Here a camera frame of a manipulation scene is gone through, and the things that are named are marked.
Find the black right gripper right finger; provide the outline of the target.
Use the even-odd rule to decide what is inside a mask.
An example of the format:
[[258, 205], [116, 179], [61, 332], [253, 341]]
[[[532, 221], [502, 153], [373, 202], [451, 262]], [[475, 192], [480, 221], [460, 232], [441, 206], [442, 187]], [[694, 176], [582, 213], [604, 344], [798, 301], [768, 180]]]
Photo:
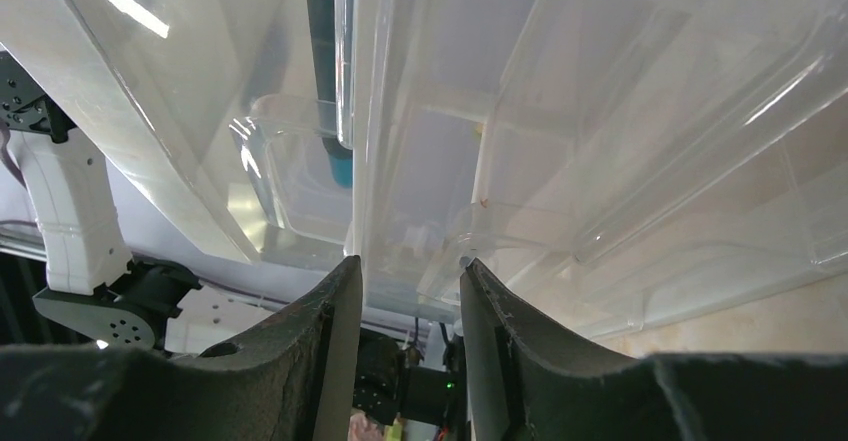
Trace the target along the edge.
[[560, 325], [480, 260], [460, 278], [480, 440], [843, 440], [847, 359], [788, 353], [633, 358]]

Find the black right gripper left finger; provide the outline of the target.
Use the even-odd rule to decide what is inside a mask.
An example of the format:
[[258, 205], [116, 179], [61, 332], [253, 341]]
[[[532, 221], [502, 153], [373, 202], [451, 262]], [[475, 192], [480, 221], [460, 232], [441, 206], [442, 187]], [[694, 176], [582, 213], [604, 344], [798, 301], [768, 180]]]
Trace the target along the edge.
[[5, 440], [343, 440], [363, 280], [344, 258], [312, 290], [198, 356], [130, 347], [1, 351]]

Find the white plastic drawer organizer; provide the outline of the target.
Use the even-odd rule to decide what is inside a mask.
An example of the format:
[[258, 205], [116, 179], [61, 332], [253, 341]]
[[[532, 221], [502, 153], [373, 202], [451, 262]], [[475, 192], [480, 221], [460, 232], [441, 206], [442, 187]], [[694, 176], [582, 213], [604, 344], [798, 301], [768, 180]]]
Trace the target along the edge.
[[202, 347], [362, 260], [365, 318], [459, 325], [485, 263], [619, 351], [847, 348], [847, 0], [1, 0]]

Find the black marker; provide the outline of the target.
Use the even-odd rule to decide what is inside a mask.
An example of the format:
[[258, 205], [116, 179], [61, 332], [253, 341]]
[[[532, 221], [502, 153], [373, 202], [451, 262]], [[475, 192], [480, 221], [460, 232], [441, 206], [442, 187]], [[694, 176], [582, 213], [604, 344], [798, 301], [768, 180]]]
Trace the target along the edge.
[[306, 0], [319, 100], [322, 143], [334, 181], [344, 189], [353, 186], [353, 153], [338, 140], [336, 109], [335, 0]]

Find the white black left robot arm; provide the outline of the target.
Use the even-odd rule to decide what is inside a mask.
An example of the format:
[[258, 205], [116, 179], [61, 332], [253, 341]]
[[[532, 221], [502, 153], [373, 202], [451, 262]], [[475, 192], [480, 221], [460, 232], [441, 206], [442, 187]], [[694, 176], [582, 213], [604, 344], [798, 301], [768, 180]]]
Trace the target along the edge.
[[106, 160], [8, 52], [1, 54], [1, 163], [35, 211], [46, 255], [36, 311], [102, 347], [198, 353], [185, 299], [202, 291], [188, 268], [134, 255], [118, 222]]

